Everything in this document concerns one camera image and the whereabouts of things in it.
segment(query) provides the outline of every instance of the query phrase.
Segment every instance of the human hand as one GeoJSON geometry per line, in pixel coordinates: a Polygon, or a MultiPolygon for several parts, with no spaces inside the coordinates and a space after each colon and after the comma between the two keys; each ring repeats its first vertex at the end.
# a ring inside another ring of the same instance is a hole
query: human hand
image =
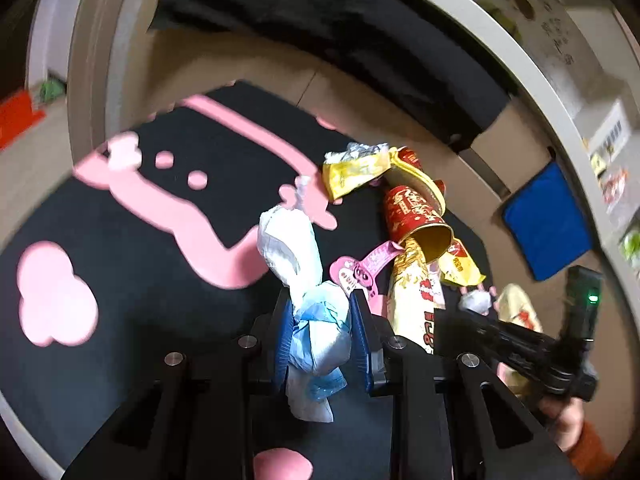
{"type": "Polygon", "coordinates": [[[582,399],[573,397],[568,404],[553,397],[543,397],[538,404],[540,411],[555,420],[553,440],[565,453],[578,443],[584,423],[582,399]]]}

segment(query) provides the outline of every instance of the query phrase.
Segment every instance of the pink pattern on rug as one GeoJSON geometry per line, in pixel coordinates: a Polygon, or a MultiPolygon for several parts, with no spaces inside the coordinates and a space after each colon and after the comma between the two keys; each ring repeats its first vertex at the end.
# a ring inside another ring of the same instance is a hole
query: pink pattern on rug
{"type": "Polygon", "coordinates": [[[268,449],[254,457],[255,480],[308,480],[313,471],[309,460],[285,447],[268,449]]]}
{"type": "MultiPolygon", "coordinates": [[[[338,222],[334,215],[326,210],[329,198],[322,182],[322,176],[316,165],[306,158],[304,153],[276,134],[204,95],[191,96],[185,99],[182,104],[219,122],[246,139],[260,144],[260,146],[289,164],[290,167],[298,172],[299,176],[310,176],[312,180],[306,186],[303,204],[305,213],[313,223],[318,224],[323,229],[331,231],[338,227],[338,222]]],[[[283,192],[285,195],[290,196],[291,193],[295,192],[295,187],[284,184],[284,186],[280,187],[281,197],[283,197],[283,192]]]]}
{"type": "Polygon", "coordinates": [[[137,170],[142,165],[142,152],[138,148],[138,134],[124,132],[107,141],[109,169],[111,171],[137,170]]]}
{"type": "Polygon", "coordinates": [[[156,153],[156,168],[158,170],[168,170],[174,166],[174,154],[172,152],[156,153]]]}
{"type": "Polygon", "coordinates": [[[34,345],[58,341],[76,346],[94,333],[98,304],[59,245],[42,241],[29,246],[18,263],[17,283],[20,326],[34,345]]]}
{"type": "Polygon", "coordinates": [[[207,187],[207,174],[200,170],[191,171],[187,177],[187,184],[196,191],[205,189],[207,187]]]}
{"type": "MultiPolygon", "coordinates": [[[[193,96],[185,104],[224,124],[279,156],[300,176],[312,176],[306,186],[303,209],[311,221],[324,229],[335,229],[337,220],[326,208],[329,203],[318,168],[288,142],[238,113],[204,96],[193,96]]],[[[113,197],[138,218],[171,233],[194,272],[219,288],[245,288],[268,270],[256,247],[257,226],[253,226],[232,248],[227,249],[209,219],[188,200],[172,195],[148,181],[136,170],[111,171],[108,160],[91,153],[74,168],[74,176],[96,189],[109,190],[113,197]]],[[[286,206],[295,204],[295,188],[280,186],[286,206]]]]}

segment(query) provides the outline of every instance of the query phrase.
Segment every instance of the pink cloud shape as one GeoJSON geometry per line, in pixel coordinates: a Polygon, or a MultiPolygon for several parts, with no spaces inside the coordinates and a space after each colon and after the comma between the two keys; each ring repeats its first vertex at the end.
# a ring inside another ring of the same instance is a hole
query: pink cloud shape
{"type": "Polygon", "coordinates": [[[111,171],[136,170],[142,165],[142,152],[138,148],[138,134],[124,132],[107,141],[109,169],[111,171]]]}
{"type": "Polygon", "coordinates": [[[255,480],[308,480],[314,467],[297,451],[268,449],[254,457],[255,480]]]}
{"type": "Polygon", "coordinates": [[[191,189],[205,189],[207,187],[207,174],[200,170],[191,171],[187,177],[187,184],[191,189]]]}
{"type": "Polygon", "coordinates": [[[156,153],[156,168],[158,170],[168,170],[174,166],[174,154],[172,152],[156,153]]]}
{"type": "Polygon", "coordinates": [[[89,286],[74,275],[71,260],[53,242],[37,242],[20,258],[20,326],[37,346],[86,342],[98,323],[98,304],[89,286]]]}

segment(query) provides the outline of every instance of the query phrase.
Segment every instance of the yellow snack wrapper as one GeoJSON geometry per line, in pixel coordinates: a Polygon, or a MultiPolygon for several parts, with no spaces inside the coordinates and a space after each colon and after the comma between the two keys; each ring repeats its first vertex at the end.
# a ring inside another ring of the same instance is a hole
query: yellow snack wrapper
{"type": "Polygon", "coordinates": [[[370,180],[379,177],[391,168],[388,150],[372,155],[363,155],[351,160],[322,165],[322,181],[329,199],[336,200],[345,196],[370,180]]]}
{"type": "Polygon", "coordinates": [[[394,333],[433,354],[433,313],[444,308],[436,264],[428,265],[420,245],[411,237],[405,252],[396,256],[391,273],[386,317],[394,333]]]}
{"type": "MultiPolygon", "coordinates": [[[[498,297],[498,319],[523,326],[529,330],[542,332],[542,324],[533,309],[527,293],[519,285],[510,283],[505,286],[498,297]]],[[[529,393],[529,380],[504,363],[498,364],[498,377],[517,397],[525,397],[529,393]]]]}
{"type": "Polygon", "coordinates": [[[460,240],[453,243],[439,259],[440,279],[457,286],[478,285],[485,279],[460,240]]]}

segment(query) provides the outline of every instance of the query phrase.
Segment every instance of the crumpled tissue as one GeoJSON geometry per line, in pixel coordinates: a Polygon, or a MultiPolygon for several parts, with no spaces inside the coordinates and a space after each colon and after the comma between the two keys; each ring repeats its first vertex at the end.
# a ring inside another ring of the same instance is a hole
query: crumpled tissue
{"type": "Polygon", "coordinates": [[[338,366],[351,353],[349,300],[322,280],[322,263],[311,221],[300,209],[281,205],[260,215],[258,251],[289,287],[293,331],[286,393],[301,420],[332,422],[327,397],[346,386],[338,366]]]}
{"type": "Polygon", "coordinates": [[[486,316],[492,306],[491,294],[487,290],[470,290],[466,294],[463,294],[458,303],[458,307],[461,310],[471,310],[486,316]]]}

